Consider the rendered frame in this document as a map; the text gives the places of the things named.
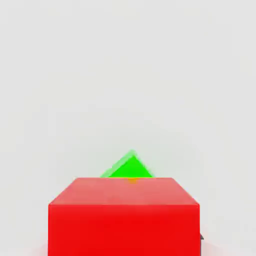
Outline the small red cube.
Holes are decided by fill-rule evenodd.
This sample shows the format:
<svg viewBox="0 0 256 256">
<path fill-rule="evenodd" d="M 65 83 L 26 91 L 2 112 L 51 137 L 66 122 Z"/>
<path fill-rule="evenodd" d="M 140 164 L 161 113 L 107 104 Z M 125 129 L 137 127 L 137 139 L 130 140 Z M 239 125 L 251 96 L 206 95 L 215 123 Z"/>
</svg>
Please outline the small red cube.
<svg viewBox="0 0 256 256">
<path fill-rule="evenodd" d="M 200 205 L 173 178 L 77 178 L 48 206 L 48 256 L 201 256 Z"/>
</svg>

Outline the small green cube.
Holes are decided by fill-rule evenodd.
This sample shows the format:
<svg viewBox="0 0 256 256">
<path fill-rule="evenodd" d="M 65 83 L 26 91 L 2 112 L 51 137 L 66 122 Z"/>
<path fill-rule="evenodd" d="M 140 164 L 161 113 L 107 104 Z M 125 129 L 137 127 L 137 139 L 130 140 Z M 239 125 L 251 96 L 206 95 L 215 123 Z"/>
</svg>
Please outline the small green cube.
<svg viewBox="0 0 256 256">
<path fill-rule="evenodd" d="M 130 150 L 106 170 L 101 178 L 152 178 L 154 174 L 140 160 L 135 150 Z"/>
</svg>

